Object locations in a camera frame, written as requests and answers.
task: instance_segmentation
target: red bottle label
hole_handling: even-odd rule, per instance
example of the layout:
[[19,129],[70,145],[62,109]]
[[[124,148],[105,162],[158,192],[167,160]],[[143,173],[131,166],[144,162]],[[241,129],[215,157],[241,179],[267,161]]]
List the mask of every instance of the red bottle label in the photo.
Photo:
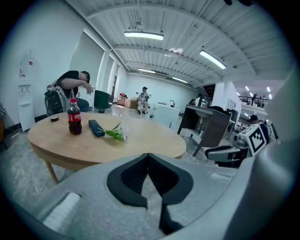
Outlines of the red bottle label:
[[68,122],[78,122],[80,120],[81,120],[80,113],[77,113],[77,114],[68,114],[67,115],[67,121]]

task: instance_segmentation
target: green chair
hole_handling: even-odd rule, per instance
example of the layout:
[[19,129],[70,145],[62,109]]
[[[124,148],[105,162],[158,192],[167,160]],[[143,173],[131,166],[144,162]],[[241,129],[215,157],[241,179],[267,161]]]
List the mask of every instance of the green chair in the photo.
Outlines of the green chair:
[[110,108],[113,104],[113,96],[107,92],[95,90],[94,107],[99,109]]

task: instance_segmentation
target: concrete floor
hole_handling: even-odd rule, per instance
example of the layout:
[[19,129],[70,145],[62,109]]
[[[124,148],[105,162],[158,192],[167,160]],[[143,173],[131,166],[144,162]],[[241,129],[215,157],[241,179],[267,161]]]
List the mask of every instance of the concrete floor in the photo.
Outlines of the concrete floor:
[[[128,109],[113,105],[106,109],[105,114],[116,114],[131,116],[134,118],[148,118],[150,114],[139,115],[135,109]],[[178,118],[177,128],[180,125],[182,117]],[[196,144],[189,137],[184,137],[187,144],[187,150],[182,156],[182,161],[190,161],[198,164],[214,165],[208,161],[202,151],[199,151],[196,157],[192,154],[196,149]],[[0,152],[0,182],[7,198],[29,213],[34,209],[37,199],[46,191],[55,186],[44,162],[36,156],[27,139],[27,133],[22,130],[10,133],[5,138],[8,150],[4,148]],[[227,140],[222,140],[221,144],[228,144]],[[64,180],[74,172],[58,166],[53,169],[59,180]]]

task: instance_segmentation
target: black t-shirt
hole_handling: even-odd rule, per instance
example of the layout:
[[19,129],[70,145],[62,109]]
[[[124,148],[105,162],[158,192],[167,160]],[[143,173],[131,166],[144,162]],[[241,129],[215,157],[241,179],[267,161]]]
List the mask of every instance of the black t-shirt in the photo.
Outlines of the black t-shirt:
[[[61,81],[66,79],[66,78],[72,78],[72,79],[77,79],[79,80],[79,72],[78,71],[68,71],[66,73],[64,73],[56,82],[55,87],[56,86],[60,86],[62,88],[62,86],[60,85]],[[71,96],[71,89],[64,89],[64,93],[66,95],[67,98],[70,98]],[[78,87],[73,88],[74,90],[74,97],[76,97],[77,93],[78,93]]]

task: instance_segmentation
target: ceiling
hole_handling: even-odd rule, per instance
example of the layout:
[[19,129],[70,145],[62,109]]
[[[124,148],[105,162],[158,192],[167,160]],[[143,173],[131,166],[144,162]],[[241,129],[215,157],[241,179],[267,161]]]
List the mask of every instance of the ceiling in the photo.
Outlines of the ceiling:
[[[259,6],[222,0],[67,0],[129,72],[145,68],[192,87],[241,80],[282,80],[295,60],[282,32]],[[136,22],[142,21],[142,27]],[[162,41],[125,31],[163,34]],[[222,61],[221,69],[199,53]]]
[[255,80],[255,81],[237,81],[233,82],[236,91],[241,96],[250,97],[250,92],[252,94],[257,94],[258,97],[265,96],[266,99],[269,99],[268,95],[272,94],[275,96],[277,91],[283,86],[285,83],[284,80]]

